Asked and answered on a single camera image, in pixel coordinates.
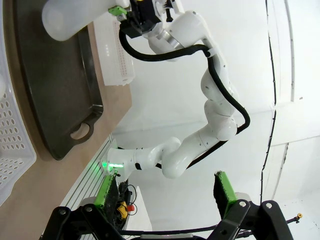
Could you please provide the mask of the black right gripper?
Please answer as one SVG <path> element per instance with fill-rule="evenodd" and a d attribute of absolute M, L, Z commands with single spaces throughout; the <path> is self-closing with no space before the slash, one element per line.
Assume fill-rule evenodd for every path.
<path fill-rule="evenodd" d="M 113 16 L 127 15 L 128 22 L 138 33 L 148 33 L 161 22 L 156 14 L 153 0 L 129 0 L 129 2 L 128 12 L 121 6 L 113 6 L 108 12 Z"/>

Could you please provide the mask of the dark grey plastic tray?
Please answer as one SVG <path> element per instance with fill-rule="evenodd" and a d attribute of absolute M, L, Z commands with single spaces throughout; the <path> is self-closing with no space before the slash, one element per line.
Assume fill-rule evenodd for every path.
<path fill-rule="evenodd" d="M 22 76 L 45 147 L 56 160 L 87 141 L 104 111 L 89 32 L 66 41 L 46 32 L 46 0 L 13 0 L 13 19 Z"/>

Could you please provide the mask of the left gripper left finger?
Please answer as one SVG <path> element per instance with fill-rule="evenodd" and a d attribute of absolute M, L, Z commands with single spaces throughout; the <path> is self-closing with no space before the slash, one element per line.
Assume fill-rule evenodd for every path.
<path fill-rule="evenodd" d="M 80 240 L 93 235 L 95 240 L 125 240 L 114 225 L 119 189 L 114 175 L 103 180 L 93 203 L 71 210 L 56 207 L 42 234 L 42 240 Z"/>

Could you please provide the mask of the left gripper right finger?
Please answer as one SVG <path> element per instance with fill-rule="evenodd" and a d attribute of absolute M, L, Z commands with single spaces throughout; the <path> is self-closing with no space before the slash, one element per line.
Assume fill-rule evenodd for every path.
<path fill-rule="evenodd" d="M 235 240 L 241 230 L 250 231 L 256 240 L 293 240 L 293 235 L 277 202 L 260 205 L 237 197 L 224 171 L 214 174 L 213 196 L 221 221 L 209 240 Z"/>

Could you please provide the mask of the yellow emergency stop button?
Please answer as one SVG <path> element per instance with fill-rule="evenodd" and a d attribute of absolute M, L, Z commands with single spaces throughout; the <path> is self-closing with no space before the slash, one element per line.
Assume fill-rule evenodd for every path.
<path fill-rule="evenodd" d="M 129 205 L 126 204 L 125 201 L 119 203 L 117 211 L 120 214 L 121 219 L 126 219 L 131 212 L 136 210 L 136 205 L 134 203 L 130 203 Z"/>

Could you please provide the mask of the white wall conduit pipe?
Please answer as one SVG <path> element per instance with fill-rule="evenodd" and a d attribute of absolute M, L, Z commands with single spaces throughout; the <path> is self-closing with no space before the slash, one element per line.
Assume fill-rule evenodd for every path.
<path fill-rule="evenodd" d="M 295 101 L 295 47 L 294 47 L 294 36 L 293 36 L 293 26 L 292 18 L 290 13 L 289 1 L 284 0 L 285 11 L 288 22 L 289 30 L 289 42 L 290 42 L 290 65 L 291 65 L 291 87 L 290 87 L 290 101 Z"/>

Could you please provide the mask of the ribbed aluminium table rail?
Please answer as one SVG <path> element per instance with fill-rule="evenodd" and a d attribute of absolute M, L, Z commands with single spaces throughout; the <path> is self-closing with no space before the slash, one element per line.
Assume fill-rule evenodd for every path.
<path fill-rule="evenodd" d="M 95 197 L 106 175 L 106 164 L 103 163 L 107 151 L 111 147 L 116 147 L 117 143 L 110 134 L 93 158 L 89 161 L 82 173 L 66 194 L 61 202 L 61 206 L 76 210 L 83 199 Z"/>

